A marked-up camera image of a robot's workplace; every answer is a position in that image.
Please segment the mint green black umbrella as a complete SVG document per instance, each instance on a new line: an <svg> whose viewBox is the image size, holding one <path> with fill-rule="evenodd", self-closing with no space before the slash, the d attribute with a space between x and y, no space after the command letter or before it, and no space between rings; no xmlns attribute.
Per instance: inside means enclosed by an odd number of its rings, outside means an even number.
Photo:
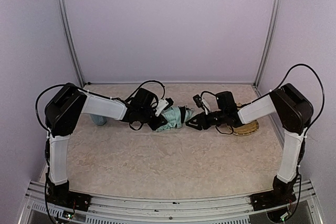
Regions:
<svg viewBox="0 0 336 224"><path fill-rule="evenodd" d="M192 118L194 109L187 106L174 106L164 110L161 115L167 120L167 123L160 126L155 132L162 132L170 129L180 129L183 124Z"/></svg>

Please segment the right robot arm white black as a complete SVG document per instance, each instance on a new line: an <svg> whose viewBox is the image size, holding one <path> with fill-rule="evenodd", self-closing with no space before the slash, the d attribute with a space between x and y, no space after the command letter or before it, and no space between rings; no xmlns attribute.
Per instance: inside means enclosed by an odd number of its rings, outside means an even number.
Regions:
<svg viewBox="0 0 336 224"><path fill-rule="evenodd" d="M187 120L186 126L203 131L212 126L227 125L235 130L266 116L277 117L284 140L272 193L281 196L291 194L299 177L300 164L305 154L306 134L314 113L311 102L291 83L242 105L236 103L230 91L214 96L218 107L216 111L210 110L202 95L194 96L194 102L203 112Z"/></svg>

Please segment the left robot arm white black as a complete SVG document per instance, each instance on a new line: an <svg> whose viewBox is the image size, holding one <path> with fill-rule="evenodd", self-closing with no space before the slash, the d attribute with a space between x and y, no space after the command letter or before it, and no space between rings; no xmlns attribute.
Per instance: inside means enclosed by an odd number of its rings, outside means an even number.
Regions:
<svg viewBox="0 0 336 224"><path fill-rule="evenodd" d="M122 100L81 89L72 83L62 88L45 107L48 130L49 158L48 181L51 186L68 191L68 142L83 114L111 118L132 125L148 124L156 130L165 119L161 116L169 102L156 94L139 88L134 97Z"/></svg>

